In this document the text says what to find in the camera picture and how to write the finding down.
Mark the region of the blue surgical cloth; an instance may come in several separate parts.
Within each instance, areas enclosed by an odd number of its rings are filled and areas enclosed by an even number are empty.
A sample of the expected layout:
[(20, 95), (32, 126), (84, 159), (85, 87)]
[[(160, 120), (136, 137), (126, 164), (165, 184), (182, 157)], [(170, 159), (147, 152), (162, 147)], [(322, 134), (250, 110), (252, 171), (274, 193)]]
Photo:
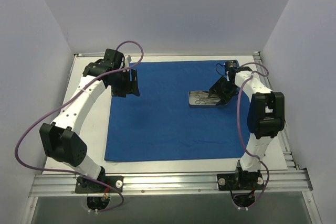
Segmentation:
[(190, 91), (208, 90), (223, 70), (219, 61), (143, 62), (140, 96), (111, 101), (104, 158), (111, 162), (239, 158), (250, 133), (249, 100), (191, 107)]

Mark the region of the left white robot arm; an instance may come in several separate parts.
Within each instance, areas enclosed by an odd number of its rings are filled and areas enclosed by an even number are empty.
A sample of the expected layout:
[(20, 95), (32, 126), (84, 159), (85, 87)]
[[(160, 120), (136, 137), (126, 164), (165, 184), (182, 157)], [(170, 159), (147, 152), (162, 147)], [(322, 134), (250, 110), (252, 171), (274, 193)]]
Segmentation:
[(89, 111), (107, 87), (116, 97), (140, 95), (137, 71), (129, 69), (130, 63), (130, 56), (107, 49), (104, 58), (85, 67), (71, 97), (73, 101), (50, 124), (44, 123), (39, 129), (46, 156), (87, 176), (87, 186), (94, 192), (105, 188), (105, 170), (89, 157), (79, 134)]

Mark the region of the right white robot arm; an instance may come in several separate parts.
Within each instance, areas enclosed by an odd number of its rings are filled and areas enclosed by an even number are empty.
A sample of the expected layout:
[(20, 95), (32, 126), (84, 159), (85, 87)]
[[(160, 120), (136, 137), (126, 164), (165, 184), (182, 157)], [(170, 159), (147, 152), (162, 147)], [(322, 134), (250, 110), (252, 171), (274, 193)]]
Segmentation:
[[(216, 105), (226, 105), (235, 96), (237, 98), (236, 120), (239, 140), (244, 154), (239, 160), (237, 170), (233, 175), (236, 187), (244, 189), (252, 182), (252, 175), (260, 172), (264, 166), (263, 157), (268, 145), (285, 126), (285, 97), (282, 92), (272, 91), (266, 87), (257, 75), (263, 74), (253, 71), (250, 63), (239, 65), (236, 60), (224, 63), (225, 75), (220, 77), (208, 91), (209, 98), (216, 98)], [(240, 104), (242, 94), (249, 100), (247, 127), (250, 132), (248, 143), (245, 144), (240, 125)]]

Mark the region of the surgical scissors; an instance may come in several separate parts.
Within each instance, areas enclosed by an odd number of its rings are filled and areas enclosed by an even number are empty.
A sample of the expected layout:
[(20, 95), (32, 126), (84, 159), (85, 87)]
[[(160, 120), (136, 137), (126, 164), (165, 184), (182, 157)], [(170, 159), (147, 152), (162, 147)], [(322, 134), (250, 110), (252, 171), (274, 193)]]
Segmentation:
[(208, 93), (197, 93), (194, 95), (196, 105), (216, 104), (219, 101), (218, 97), (208, 97)]

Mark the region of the metal instrument tray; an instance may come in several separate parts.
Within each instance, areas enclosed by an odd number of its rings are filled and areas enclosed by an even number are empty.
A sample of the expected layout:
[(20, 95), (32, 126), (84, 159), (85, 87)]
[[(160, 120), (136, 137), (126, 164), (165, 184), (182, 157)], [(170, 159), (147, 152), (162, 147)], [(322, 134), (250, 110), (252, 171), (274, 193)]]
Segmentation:
[(226, 106), (227, 103), (220, 99), (216, 94), (209, 95), (208, 91), (189, 91), (188, 92), (189, 107), (205, 108)]

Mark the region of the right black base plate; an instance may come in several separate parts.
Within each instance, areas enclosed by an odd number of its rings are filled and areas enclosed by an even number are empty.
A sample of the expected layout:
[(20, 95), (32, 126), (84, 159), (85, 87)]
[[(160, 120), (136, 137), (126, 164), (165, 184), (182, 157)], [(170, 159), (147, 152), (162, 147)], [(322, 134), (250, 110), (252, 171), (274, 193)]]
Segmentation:
[(220, 191), (262, 190), (264, 187), (263, 177), (258, 173), (221, 173), (216, 177)]

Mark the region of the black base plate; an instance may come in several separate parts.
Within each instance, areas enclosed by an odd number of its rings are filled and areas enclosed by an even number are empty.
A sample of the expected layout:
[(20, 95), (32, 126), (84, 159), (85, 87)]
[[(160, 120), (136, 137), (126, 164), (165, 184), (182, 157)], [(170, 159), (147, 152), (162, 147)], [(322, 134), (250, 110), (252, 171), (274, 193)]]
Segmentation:
[(264, 187), (263, 177), (258, 173), (221, 173), (216, 177), (220, 191), (262, 190)]
[(121, 175), (102, 175), (98, 180), (83, 176), (77, 177), (76, 194), (116, 193), (123, 191), (124, 177)]

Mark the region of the front aluminium rail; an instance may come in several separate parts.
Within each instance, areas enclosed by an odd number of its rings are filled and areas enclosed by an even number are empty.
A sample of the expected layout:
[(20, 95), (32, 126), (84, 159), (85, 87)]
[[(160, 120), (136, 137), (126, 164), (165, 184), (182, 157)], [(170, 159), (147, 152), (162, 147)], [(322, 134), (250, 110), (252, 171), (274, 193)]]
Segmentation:
[[(239, 187), (234, 174), (159, 173), (113, 175), (110, 182), (122, 195), (177, 195), (260, 192), (311, 191), (312, 184), (305, 170), (274, 170), (261, 173), (254, 185)], [(112, 195), (111, 189), (87, 185), (82, 178), (70, 174), (38, 175), (34, 178), (29, 195), (47, 196), (103, 196)]]

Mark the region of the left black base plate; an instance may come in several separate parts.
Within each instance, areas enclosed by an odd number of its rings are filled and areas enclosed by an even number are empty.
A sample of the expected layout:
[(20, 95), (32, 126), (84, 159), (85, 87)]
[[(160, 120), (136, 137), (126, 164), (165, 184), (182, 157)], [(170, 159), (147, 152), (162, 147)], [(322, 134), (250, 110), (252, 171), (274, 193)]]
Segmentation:
[(76, 194), (116, 193), (123, 191), (124, 177), (121, 175), (102, 175), (98, 180), (83, 176), (77, 177)]

